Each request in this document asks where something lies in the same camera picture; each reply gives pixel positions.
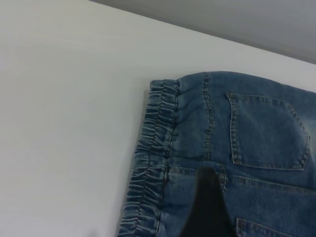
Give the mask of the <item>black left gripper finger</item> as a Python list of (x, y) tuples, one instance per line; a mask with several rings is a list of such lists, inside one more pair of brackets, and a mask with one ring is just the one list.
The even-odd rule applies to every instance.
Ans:
[(235, 237), (218, 175), (211, 167), (197, 171), (196, 193), (181, 237)]

